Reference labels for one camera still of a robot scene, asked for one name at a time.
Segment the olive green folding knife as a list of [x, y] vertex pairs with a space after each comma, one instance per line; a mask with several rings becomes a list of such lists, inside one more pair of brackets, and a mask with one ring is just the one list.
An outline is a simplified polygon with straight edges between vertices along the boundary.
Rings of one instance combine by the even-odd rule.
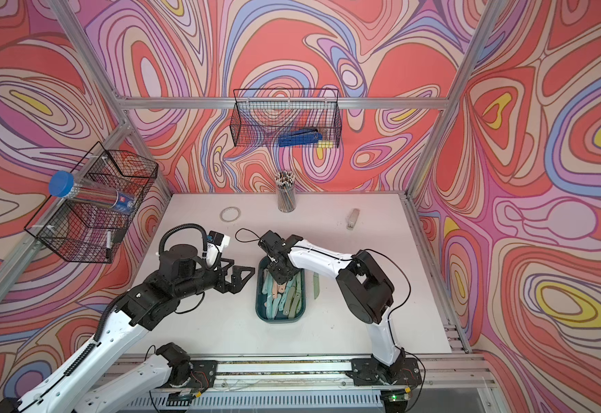
[[313, 298], [317, 299], [319, 297], [321, 287], [320, 287], [319, 275], [316, 273], [313, 274], [312, 285], [313, 285]]

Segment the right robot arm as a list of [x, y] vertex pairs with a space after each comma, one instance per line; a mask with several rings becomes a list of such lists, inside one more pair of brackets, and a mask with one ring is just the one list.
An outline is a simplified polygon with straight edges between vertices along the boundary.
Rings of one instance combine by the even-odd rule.
[[333, 279], [350, 312], [367, 325], [372, 354], [351, 361], [355, 384], [396, 385], [403, 380], [405, 356], [394, 341], [390, 320], [395, 287], [370, 251], [338, 253], [272, 231], [260, 237], [258, 246], [269, 258], [268, 270], [276, 282], [284, 284], [301, 270]]

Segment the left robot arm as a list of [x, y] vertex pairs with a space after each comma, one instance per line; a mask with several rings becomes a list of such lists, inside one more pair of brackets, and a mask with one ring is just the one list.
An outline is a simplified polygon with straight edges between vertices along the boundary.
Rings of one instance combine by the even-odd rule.
[[188, 392], [192, 398], [212, 387], [216, 361], [193, 362], [173, 342], [109, 383], [96, 383], [128, 349], [176, 314], [182, 299], [208, 290], [236, 294], [243, 289], [255, 270], [224, 258], [228, 244], [228, 237], [211, 237], [202, 252], [189, 244], [160, 250], [159, 269], [110, 303], [94, 337], [21, 398], [1, 401], [0, 412], [118, 412], [161, 386]]

